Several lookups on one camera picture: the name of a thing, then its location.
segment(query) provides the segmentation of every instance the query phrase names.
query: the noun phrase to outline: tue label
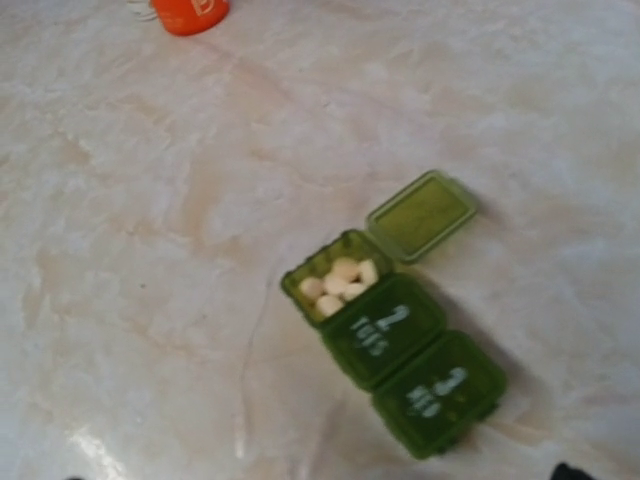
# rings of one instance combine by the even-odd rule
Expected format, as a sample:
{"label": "tue label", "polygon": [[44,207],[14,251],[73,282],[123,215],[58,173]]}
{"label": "tue label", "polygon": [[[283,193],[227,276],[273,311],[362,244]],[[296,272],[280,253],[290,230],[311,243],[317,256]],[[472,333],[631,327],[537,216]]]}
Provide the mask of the tue label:
{"label": "tue label", "polygon": [[378,320],[361,317],[351,325],[351,331],[356,337],[355,347],[365,349],[372,357],[379,357],[391,345],[385,334],[390,332],[398,322],[408,318],[410,313],[409,307],[398,305],[390,315]]}

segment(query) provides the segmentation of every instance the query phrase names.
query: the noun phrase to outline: pill organizer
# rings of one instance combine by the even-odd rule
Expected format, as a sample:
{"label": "pill organizer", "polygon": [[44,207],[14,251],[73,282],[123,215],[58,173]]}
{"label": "pill organizer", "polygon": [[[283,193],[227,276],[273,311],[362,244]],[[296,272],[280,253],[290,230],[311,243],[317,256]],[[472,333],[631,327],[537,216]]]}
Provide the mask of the pill organizer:
{"label": "pill organizer", "polygon": [[[281,281],[340,368],[372,394],[389,430],[416,458],[442,453],[497,405],[503,371],[471,338],[447,330],[444,309],[397,263],[413,264],[476,214],[453,179],[430,171],[347,230]],[[375,263],[379,280],[325,318],[299,289],[348,257]]]}

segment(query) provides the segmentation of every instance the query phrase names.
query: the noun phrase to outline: open lid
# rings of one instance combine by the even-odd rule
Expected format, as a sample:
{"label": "open lid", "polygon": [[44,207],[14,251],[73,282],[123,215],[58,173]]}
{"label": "open lid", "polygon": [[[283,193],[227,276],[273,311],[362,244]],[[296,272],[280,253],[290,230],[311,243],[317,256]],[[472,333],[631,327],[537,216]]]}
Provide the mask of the open lid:
{"label": "open lid", "polygon": [[414,263],[477,211],[454,180],[431,170],[367,217],[369,232],[393,258]]}

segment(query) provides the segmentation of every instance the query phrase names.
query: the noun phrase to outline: orange container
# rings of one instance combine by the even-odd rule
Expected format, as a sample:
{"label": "orange container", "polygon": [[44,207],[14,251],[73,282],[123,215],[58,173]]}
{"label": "orange container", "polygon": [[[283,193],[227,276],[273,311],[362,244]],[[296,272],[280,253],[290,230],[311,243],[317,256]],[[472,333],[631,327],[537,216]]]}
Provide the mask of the orange container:
{"label": "orange container", "polygon": [[228,0],[152,0],[164,28],[193,35],[213,27],[229,13]]}

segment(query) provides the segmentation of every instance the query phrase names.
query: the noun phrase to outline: green pill box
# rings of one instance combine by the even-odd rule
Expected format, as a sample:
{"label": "green pill box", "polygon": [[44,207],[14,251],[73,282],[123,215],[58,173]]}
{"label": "green pill box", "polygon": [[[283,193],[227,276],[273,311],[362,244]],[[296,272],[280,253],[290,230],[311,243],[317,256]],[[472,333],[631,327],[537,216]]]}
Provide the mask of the green pill box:
{"label": "green pill box", "polygon": [[[372,392],[390,431],[417,458],[446,450],[496,405],[506,386],[500,368],[468,337],[447,332],[444,310],[421,285],[395,271],[396,262],[415,263],[475,213],[460,185],[427,172],[370,213],[366,230],[345,231],[281,281],[341,369]],[[300,283],[323,278],[342,257],[373,261],[379,280],[325,317]],[[439,395],[460,376],[455,395]],[[414,397],[422,410],[411,403]]]}

